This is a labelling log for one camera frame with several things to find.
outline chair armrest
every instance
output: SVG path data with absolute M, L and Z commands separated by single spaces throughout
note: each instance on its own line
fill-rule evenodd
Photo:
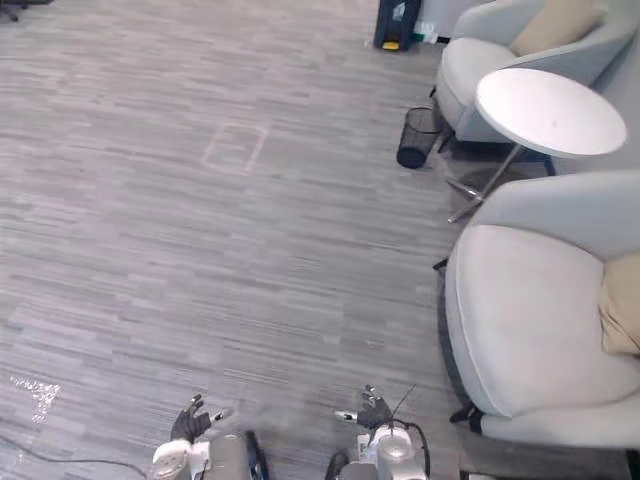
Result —
M 511 182 L 470 225 L 531 230 L 607 261 L 640 248 L 640 170 L 578 173 Z
M 498 0 L 464 12 L 452 39 L 472 37 L 508 46 L 540 11 L 544 0 Z
M 485 416 L 488 437 L 549 445 L 640 448 L 640 393 L 591 408 L 537 410 L 514 418 Z

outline pillow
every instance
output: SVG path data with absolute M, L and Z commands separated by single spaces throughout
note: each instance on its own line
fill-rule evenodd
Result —
M 605 351 L 640 355 L 640 251 L 607 262 L 598 307 Z
M 511 44 L 518 55 L 542 52 L 580 40 L 606 15 L 602 0 L 547 0 Z

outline black trash bin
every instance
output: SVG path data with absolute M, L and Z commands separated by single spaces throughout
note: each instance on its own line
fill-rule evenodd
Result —
M 429 107 L 409 110 L 396 153 L 398 163 L 406 168 L 423 167 L 441 131 L 442 117 L 437 111 Z
M 421 3 L 422 0 L 380 0 L 373 45 L 384 50 L 407 50 Z

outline white armchair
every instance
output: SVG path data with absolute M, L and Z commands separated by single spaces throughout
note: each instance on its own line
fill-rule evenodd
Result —
M 636 0 L 609 0 L 607 16 L 581 40 L 522 57 L 509 45 L 544 0 L 498 0 L 467 10 L 443 52 L 435 87 L 442 114 L 456 138 L 510 142 L 485 122 L 474 105 L 478 82 L 494 70 L 533 68 L 591 85 L 637 30 L 636 4 Z
M 512 182 L 487 200 L 445 292 L 476 430 L 640 448 L 640 359 L 603 351 L 597 307 L 604 262 L 639 249 L 640 171 Z

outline table base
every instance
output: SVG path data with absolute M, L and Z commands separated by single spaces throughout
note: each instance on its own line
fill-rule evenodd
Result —
M 447 178 L 447 183 L 451 185 L 455 190 L 459 191 L 470 200 L 469 202 L 460 208 L 456 213 L 451 215 L 447 220 L 449 223 L 455 223 L 463 216 L 471 213 L 474 209 L 482 205 L 487 198 L 487 195 L 491 193 L 494 189 L 498 180 L 504 175 L 507 169 L 511 166 L 513 161 L 517 158 L 517 156 L 524 150 L 522 145 L 516 145 L 513 147 L 513 150 L 509 153 L 507 158 L 502 162 L 502 165 L 496 170 L 496 173 L 493 174 L 493 177 L 487 182 L 487 184 L 482 187 L 482 190 L 476 190 L 474 187 L 469 185 L 465 185 L 461 181 L 455 178 Z

